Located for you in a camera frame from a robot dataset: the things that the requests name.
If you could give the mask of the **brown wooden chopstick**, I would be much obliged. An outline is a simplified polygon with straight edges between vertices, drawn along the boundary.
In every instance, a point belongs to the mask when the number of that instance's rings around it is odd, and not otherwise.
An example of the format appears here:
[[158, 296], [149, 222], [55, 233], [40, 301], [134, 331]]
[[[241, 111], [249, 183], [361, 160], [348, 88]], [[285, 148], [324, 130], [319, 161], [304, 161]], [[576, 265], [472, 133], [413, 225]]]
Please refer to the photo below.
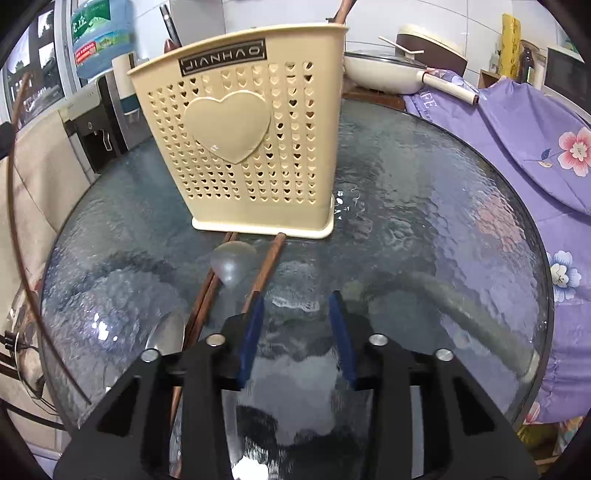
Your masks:
[[[238, 233], [228, 232], [225, 234], [222, 244], [233, 241], [238, 237]], [[189, 314], [187, 325], [184, 332], [184, 340], [182, 345], [182, 351], [187, 350], [192, 345], [197, 343], [204, 322], [207, 318], [208, 311], [211, 309], [214, 294], [217, 290], [219, 283], [218, 276], [213, 272], [212, 268], [209, 268], [204, 283], [201, 286], [197, 299], [194, 302], [193, 308]], [[175, 387], [172, 396], [171, 416], [170, 416], [170, 430], [172, 433], [174, 422], [176, 419], [178, 407], [182, 396], [182, 386]], [[181, 462], [173, 469], [172, 477], [180, 478]]]
[[209, 269], [204, 282], [201, 285], [197, 299], [195, 299], [184, 329], [184, 339], [182, 343], [183, 350], [189, 348], [195, 341], [197, 341], [198, 335], [200, 334], [208, 309], [206, 304], [209, 298], [211, 298], [209, 292], [211, 292], [212, 280], [214, 280], [214, 272]]
[[245, 305], [242, 307], [242, 313], [249, 312], [250, 306], [252, 306], [254, 297], [257, 294], [262, 294], [266, 283], [270, 279], [273, 268], [276, 265], [277, 259], [280, 257], [280, 252], [283, 250], [284, 242], [287, 239], [287, 235], [279, 233], [274, 237], [273, 242], [270, 243], [270, 248], [267, 250], [266, 258], [263, 260], [262, 265], [259, 268], [259, 272], [256, 275], [256, 280], [252, 284], [249, 297], [245, 301]]
[[356, 0], [342, 0], [341, 4], [339, 4], [339, 10], [335, 13], [335, 17], [334, 20], [332, 20], [332, 22], [338, 24], [345, 24], [346, 17], [348, 17], [349, 12], [352, 10], [355, 4]]

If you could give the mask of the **translucent plastic spoon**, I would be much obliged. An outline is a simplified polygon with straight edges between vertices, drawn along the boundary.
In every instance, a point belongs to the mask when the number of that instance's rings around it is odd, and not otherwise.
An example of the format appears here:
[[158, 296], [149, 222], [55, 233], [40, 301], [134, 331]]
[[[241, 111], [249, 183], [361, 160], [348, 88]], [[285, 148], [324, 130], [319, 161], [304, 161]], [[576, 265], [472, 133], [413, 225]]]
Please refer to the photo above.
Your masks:
[[256, 248], [243, 241], [228, 241], [211, 253], [211, 270], [228, 288], [238, 286], [256, 263]]

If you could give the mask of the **metal spoon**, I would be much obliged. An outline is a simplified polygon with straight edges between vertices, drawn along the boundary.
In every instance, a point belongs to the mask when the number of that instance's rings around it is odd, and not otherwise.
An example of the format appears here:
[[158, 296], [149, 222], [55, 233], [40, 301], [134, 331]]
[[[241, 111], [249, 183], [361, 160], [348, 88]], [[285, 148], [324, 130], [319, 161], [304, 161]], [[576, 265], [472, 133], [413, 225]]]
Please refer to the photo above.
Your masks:
[[163, 315], [152, 328], [145, 343], [145, 350], [154, 349], [161, 355], [182, 350], [186, 317], [182, 311], [173, 310]]

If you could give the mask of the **round glass table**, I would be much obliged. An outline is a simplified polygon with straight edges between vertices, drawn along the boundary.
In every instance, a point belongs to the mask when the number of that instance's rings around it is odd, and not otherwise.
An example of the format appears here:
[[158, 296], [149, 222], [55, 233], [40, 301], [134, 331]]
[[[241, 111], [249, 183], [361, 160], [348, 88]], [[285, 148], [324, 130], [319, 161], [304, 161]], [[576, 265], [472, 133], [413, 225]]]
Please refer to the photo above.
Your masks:
[[[342, 378], [334, 291], [401, 346], [451, 350], [518, 425], [538, 389], [552, 306], [545, 248], [508, 181], [446, 130], [347, 100], [334, 218], [328, 238], [288, 239], [266, 285], [252, 377], [223, 396], [233, 467], [271, 479], [360, 476], [372, 396]], [[221, 241], [191, 226], [153, 141], [81, 197], [42, 293], [57, 348], [44, 373], [69, 431], [166, 314], [188, 315]]]

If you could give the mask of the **cream perforated utensil holder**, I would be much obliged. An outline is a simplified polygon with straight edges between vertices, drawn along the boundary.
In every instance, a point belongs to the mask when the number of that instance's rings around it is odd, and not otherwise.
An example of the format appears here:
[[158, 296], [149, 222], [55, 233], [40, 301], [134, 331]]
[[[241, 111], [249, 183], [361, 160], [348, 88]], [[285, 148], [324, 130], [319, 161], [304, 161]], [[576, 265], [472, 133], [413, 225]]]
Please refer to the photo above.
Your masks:
[[252, 28], [129, 72], [195, 229], [332, 233], [345, 37], [337, 23]]

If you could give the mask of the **water dispenser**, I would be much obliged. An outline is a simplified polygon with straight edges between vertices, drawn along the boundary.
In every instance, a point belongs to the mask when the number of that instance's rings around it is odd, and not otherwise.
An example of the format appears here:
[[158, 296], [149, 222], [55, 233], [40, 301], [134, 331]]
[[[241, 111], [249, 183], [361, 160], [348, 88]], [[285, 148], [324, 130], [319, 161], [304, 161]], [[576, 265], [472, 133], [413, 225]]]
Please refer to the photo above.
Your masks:
[[70, 144], [87, 176], [149, 136], [140, 111], [125, 114], [112, 71], [99, 75], [70, 97], [59, 111]]

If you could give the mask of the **cream frying pan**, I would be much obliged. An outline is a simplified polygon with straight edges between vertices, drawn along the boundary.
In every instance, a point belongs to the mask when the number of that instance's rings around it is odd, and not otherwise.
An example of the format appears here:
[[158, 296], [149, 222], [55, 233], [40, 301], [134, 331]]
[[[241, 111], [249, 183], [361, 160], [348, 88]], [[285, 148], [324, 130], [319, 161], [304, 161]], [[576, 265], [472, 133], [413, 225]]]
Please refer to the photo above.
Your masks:
[[413, 95], [424, 86], [442, 91], [469, 105], [479, 103], [479, 94], [430, 74], [416, 62], [367, 53], [344, 54], [346, 76], [356, 85], [385, 93]]

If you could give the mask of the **purple floral cloth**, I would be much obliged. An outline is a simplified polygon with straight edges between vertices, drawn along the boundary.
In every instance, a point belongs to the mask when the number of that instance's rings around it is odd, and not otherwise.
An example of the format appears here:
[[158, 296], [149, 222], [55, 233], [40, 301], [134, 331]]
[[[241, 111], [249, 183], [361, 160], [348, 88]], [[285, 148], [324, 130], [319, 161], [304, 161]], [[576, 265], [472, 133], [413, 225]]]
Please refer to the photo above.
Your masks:
[[555, 304], [553, 343], [527, 416], [558, 423], [590, 408], [590, 126], [529, 84], [503, 78], [471, 106], [425, 87], [409, 113], [479, 151], [511, 183], [541, 234]]

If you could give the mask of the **brown white rice cooker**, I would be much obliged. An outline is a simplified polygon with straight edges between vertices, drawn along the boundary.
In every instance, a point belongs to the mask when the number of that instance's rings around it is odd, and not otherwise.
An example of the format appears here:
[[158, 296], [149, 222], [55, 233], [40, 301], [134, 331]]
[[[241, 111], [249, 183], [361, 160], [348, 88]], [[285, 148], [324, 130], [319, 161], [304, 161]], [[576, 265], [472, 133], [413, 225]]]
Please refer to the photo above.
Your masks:
[[437, 34], [412, 25], [401, 26], [397, 39], [401, 47], [411, 51], [422, 50], [415, 58], [436, 69], [444, 69], [463, 76], [467, 69], [467, 58], [459, 45]]

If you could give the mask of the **dark glass bottle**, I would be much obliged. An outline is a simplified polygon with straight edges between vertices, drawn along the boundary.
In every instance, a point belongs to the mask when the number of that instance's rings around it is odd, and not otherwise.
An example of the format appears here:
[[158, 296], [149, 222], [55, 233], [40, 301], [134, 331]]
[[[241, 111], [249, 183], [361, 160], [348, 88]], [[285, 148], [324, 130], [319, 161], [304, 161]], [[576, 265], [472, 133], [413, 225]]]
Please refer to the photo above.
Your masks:
[[535, 61], [532, 49], [524, 46], [520, 57], [520, 82], [530, 85], [535, 80]]

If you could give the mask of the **blue water jug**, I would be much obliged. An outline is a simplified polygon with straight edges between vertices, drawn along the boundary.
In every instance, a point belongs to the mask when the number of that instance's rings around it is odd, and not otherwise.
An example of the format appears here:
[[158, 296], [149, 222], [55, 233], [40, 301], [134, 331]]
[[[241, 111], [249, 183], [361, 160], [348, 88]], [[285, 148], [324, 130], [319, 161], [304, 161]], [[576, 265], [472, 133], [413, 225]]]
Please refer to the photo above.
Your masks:
[[112, 60], [135, 49], [134, 6], [126, 0], [92, 0], [74, 11], [71, 36], [76, 72], [90, 80]]

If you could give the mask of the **yellow foil roll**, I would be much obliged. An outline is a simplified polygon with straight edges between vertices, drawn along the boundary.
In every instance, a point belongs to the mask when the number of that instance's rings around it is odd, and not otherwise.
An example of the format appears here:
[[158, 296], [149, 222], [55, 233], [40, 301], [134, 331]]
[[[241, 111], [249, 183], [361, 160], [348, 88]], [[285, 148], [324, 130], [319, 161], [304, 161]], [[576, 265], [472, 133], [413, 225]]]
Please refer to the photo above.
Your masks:
[[521, 49], [521, 22], [510, 14], [502, 15], [499, 73], [518, 79]]

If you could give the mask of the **white microwave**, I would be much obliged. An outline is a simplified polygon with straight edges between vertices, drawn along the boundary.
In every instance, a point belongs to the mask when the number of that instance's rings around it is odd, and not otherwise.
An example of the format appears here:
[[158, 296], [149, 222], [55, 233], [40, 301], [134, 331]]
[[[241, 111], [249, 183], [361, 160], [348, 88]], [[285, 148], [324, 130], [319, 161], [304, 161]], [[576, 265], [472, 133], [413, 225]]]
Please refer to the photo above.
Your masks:
[[547, 48], [542, 91], [580, 116], [590, 117], [590, 70], [578, 53], [559, 46]]

